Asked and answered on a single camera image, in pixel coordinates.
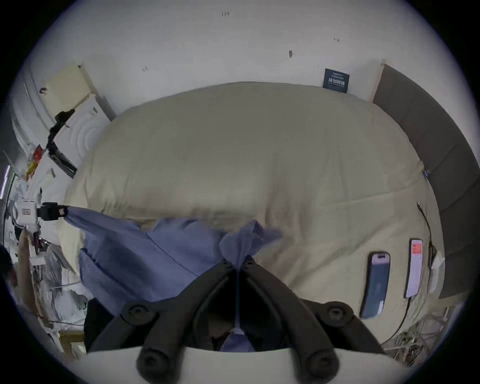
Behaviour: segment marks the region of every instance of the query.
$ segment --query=smartphone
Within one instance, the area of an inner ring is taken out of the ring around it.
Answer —
[[[372,252],[369,256],[367,285],[363,295],[360,318],[369,319],[382,313],[390,275],[390,255]]]
[[[420,289],[421,269],[423,263],[423,241],[410,239],[410,257],[408,259],[408,276],[405,287],[406,299],[415,296]]]

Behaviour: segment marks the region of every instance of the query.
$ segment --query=black bracket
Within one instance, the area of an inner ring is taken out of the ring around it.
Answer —
[[[57,203],[43,203],[40,208],[36,210],[37,216],[45,221],[58,220],[68,213],[68,206],[58,205]]]

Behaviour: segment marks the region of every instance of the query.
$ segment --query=mattress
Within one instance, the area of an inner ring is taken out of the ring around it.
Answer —
[[[405,133],[378,106],[314,86],[236,83],[197,89],[124,112],[101,134],[65,196],[74,205],[149,228],[192,216],[225,230],[256,219],[283,239],[257,262],[299,297],[343,301],[359,314],[368,256],[390,253],[383,312],[365,320],[380,342],[425,314],[403,297],[411,238],[444,252],[435,196]],[[57,224],[78,271],[82,234]]]

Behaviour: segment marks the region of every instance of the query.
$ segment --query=red object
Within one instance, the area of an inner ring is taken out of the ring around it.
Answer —
[[[39,163],[40,160],[42,159],[42,156],[43,156],[43,149],[41,146],[38,146],[36,149],[35,149],[35,152],[33,152],[33,161],[35,163]]]
[[[420,253],[422,254],[422,245],[418,243],[412,244],[412,253]]]

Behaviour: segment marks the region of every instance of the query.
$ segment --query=gray headboard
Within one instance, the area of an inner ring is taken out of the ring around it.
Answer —
[[[480,168],[470,146],[433,97],[386,64],[373,102],[405,131],[430,171],[445,245],[440,298],[465,292],[480,269]]]

